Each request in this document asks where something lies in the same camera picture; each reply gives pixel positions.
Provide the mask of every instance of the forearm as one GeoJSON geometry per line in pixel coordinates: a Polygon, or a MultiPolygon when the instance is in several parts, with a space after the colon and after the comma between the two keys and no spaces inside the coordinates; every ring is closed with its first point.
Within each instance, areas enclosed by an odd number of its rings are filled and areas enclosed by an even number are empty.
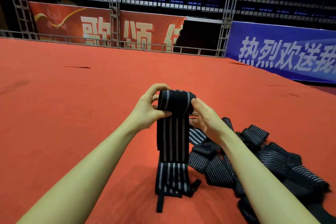
{"type": "Polygon", "coordinates": [[[126,120],[37,201],[18,223],[85,223],[136,133],[126,120]]]}
{"type": "Polygon", "coordinates": [[[227,131],[221,141],[260,223],[318,223],[234,132],[227,131]]]}

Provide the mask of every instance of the right arm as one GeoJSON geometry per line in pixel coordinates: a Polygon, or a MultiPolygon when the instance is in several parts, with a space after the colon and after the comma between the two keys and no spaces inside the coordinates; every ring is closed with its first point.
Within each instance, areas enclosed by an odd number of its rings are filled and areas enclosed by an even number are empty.
{"type": "Polygon", "coordinates": [[[190,123],[222,147],[260,223],[319,223],[211,107],[200,99],[192,99],[191,103],[199,118],[190,123]]]}

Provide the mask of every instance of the hand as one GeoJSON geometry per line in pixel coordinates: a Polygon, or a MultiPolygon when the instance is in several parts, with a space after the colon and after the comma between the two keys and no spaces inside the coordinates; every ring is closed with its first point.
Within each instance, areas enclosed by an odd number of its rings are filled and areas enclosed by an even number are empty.
{"type": "Polygon", "coordinates": [[[190,118],[189,124],[201,129],[207,137],[218,145],[222,145],[223,138],[232,131],[217,113],[199,98],[192,99],[191,104],[198,114],[198,118],[190,118]]]}
{"type": "Polygon", "coordinates": [[[155,95],[160,90],[170,90],[166,84],[157,83],[152,85],[147,92],[141,96],[131,114],[126,119],[138,131],[149,128],[158,119],[172,115],[168,111],[159,111],[157,105],[152,105],[159,95],[155,95]]]}

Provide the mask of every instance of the blue banner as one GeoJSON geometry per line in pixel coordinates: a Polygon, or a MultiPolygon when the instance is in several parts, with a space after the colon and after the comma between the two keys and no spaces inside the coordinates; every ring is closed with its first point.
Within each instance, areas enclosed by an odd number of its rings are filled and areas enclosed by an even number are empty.
{"type": "Polygon", "coordinates": [[[292,80],[336,83],[336,31],[235,21],[226,57],[292,80]]]}

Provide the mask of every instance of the left hand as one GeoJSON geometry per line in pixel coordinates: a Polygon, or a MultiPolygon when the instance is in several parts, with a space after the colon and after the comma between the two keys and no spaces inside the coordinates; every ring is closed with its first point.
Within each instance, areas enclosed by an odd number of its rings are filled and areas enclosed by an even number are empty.
{"type": "Polygon", "coordinates": [[[152,85],[149,90],[141,96],[133,111],[128,116],[127,120],[130,124],[135,126],[137,131],[149,128],[158,119],[172,115],[171,112],[159,111],[157,110],[157,105],[152,105],[155,100],[159,99],[159,96],[155,94],[160,90],[170,90],[170,87],[162,83],[152,85]]]}

